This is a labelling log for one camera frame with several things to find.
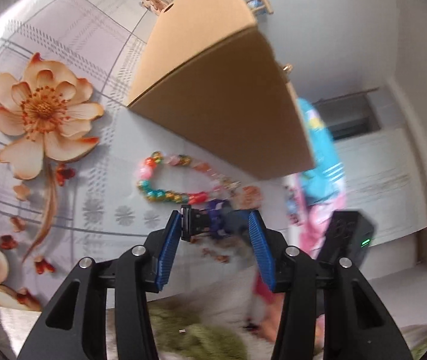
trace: beaded bracelet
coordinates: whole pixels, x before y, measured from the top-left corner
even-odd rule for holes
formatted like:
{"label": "beaded bracelet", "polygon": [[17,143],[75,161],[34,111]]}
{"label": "beaded bracelet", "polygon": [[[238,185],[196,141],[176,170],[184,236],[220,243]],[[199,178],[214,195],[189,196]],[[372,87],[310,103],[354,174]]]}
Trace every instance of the beaded bracelet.
{"label": "beaded bracelet", "polygon": [[[189,167],[193,170],[207,175],[213,183],[211,191],[202,191],[198,193],[182,193],[171,190],[155,190],[152,188],[150,179],[154,175],[154,170],[160,164],[168,164],[174,167]],[[188,155],[169,155],[164,158],[162,153],[155,151],[146,158],[139,171],[139,181],[137,187],[141,193],[150,202],[174,202],[178,204],[201,204],[208,200],[221,197],[223,192],[233,196],[235,190],[240,187],[239,181],[233,181],[230,178],[213,171],[207,162],[198,161]]]}

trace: blue gripper pad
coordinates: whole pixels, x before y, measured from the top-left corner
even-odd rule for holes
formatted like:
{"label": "blue gripper pad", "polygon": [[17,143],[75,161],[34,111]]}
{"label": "blue gripper pad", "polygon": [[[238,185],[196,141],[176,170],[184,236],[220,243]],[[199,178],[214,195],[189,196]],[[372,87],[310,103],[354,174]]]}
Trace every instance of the blue gripper pad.
{"label": "blue gripper pad", "polygon": [[275,260],[265,238],[264,229],[265,225],[260,214],[257,211],[251,212],[249,215],[249,235],[257,259],[258,270],[262,281],[269,290],[273,291],[275,288]]}
{"label": "blue gripper pad", "polygon": [[181,215],[177,212],[172,226],[168,226],[166,230],[169,232],[166,236],[164,246],[158,257],[157,263],[157,277],[155,279],[155,286],[161,291],[164,285],[169,282],[170,271],[174,264],[175,254],[177,253],[178,242],[181,239],[182,224]]}

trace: flower center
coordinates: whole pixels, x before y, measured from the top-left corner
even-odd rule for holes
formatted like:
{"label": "flower center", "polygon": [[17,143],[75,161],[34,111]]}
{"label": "flower center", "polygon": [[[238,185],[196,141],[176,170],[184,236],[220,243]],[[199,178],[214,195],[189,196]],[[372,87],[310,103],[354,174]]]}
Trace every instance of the flower center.
{"label": "flower center", "polygon": [[62,98],[62,93],[56,93],[49,86],[36,88],[27,99],[22,101],[23,129],[27,139],[35,140],[37,133],[45,134],[55,130],[70,119],[65,116],[67,100]]}

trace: teal fabric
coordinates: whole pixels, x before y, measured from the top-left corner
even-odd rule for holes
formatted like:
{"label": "teal fabric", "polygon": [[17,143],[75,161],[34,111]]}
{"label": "teal fabric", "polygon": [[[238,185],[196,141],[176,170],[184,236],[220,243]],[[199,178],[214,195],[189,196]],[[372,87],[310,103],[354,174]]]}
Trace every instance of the teal fabric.
{"label": "teal fabric", "polygon": [[308,206],[328,200],[338,194],[335,181],[344,177],[344,166],[333,145],[333,138],[317,110],[305,99],[298,105],[309,134],[315,168],[301,173],[300,180]]}

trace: cardboard box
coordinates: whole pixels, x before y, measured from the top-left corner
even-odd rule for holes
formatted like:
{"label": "cardboard box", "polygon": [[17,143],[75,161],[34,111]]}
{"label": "cardboard box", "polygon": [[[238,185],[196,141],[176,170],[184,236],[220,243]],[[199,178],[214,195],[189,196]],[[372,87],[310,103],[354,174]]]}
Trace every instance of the cardboard box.
{"label": "cardboard box", "polygon": [[125,105],[271,179],[313,168],[293,96],[244,0],[175,0],[158,18]]}

